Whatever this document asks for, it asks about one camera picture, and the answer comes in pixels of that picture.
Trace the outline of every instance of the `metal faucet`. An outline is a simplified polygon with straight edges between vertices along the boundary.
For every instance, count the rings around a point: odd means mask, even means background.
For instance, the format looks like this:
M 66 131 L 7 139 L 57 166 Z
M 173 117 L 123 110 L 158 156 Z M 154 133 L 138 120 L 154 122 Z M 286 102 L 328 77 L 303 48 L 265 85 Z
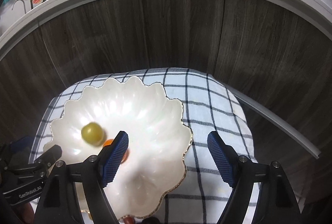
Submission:
M 22 3 L 23 3 L 23 7 L 24 7 L 24 14 L 27 14 L 27 10 L 25 9 L 25 2 L 24 2 L 23 0 L 16 0 L 16 1 L 14 2 L 13 6 L 12 6 L 12 10 L 13 10 L 14 5 L 15 5 L 15 3 L 16 3 L 17 1 L 22 1 Z

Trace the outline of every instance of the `white and black plaid cloth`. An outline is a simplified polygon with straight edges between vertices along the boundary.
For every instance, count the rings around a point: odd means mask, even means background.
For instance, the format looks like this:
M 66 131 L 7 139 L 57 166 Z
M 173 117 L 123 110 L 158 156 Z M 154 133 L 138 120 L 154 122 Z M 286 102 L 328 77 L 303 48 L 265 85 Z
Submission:
M 43 153 L 43 146 L 51 140 L 50 123 L 63 114 L 64 103 L 79 99 L 87 85 L 100 87 L 113 77 L 125 82 L 138 76 L 150 85 L 160 82 L 169 98 L 183 102 L 183 122 L 193 131 L 193 143 L 185 156 L 187 176 L 182 184 L 168 193 L 155 216 L 161 223 L 216 223 L 227 203 L 231 188 L 222 178 L 207 148 L 210 131 L 217 130 L 225 144 L 240 155 L 254 159 L 254 146 L 245 115 L 237 99 L 211 75 L 190 69 L 150 69 L 129 73 L 97 75 L 82 80 L 55 97 L 47 108 L 37 131 L 29 161 Z M 254 185 L 250 204 L 243 223 L 251 223 L 257 198 L 258 184 Z M 35 209 L 37 200 L 32 202 Z

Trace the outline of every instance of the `metal screw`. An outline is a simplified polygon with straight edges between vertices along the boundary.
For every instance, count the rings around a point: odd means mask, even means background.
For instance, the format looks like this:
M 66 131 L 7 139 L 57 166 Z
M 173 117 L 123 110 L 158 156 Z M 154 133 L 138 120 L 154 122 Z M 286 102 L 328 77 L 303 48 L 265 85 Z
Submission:
M 59 160 L 56 162 L 55 166 L 61 167 L 63 164 L 64 164 L 64 162 L 62 160 Z
M 98 156 L 95 155 L 95 154 L 93 154 L 93 155 L 89 156 L 88 160 L 89 160 L 90 162 L 95 162 L 95 161 L 97 160 L 97 158 L 98 158 Z
M 273 167 L 275 167 L 275 168 L 279 168 L 279 167 L 280 167 L 280 163 L 279 163 L 278 161 L 273 161 L 273 162 L 272 162 L 272 165 L 273 165 Z
M 240 155 L 239 156 L 239 161 L 241 161 L 241 162 L 247 162 L 248 158 L 245 155 Z

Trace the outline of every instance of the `green tomato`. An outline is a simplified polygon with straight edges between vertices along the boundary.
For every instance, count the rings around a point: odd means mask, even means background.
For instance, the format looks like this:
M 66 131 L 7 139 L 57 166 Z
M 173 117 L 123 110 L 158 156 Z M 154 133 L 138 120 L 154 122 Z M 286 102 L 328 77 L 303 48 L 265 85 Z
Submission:
M 98 146 L 104 140 L 104 131 L 97 123 L 91 122 L 84 126 L 81 130 L 82 139 L 87 143 Z

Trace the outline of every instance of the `white scalloped bowl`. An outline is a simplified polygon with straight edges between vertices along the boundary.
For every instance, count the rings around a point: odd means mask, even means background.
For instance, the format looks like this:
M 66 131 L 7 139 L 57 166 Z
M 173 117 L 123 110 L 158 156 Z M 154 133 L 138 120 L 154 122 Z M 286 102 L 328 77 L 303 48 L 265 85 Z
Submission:
M 167 98 L 161 83 L 146 86 L 136 76 L 124 83 L 109 78 L 99 88 L 86 86 L 80 99 L 65 103 L 64 115 L 51 123 L 53 138 L 44 151 L 58 144 L 61 160 L 82 162 L 102 149 L 81 138 L 83 126 L 98 123 L 106 139 L 126 131 L 129 156 L 104 191 L 118 219 L 145 218 L 185 178 L 183 158 L 192 131 L 182 123 L 182 115 L 182 102 Z M 81 210 L 89 212 L 82 184 L 76 183 L 76 188 Z

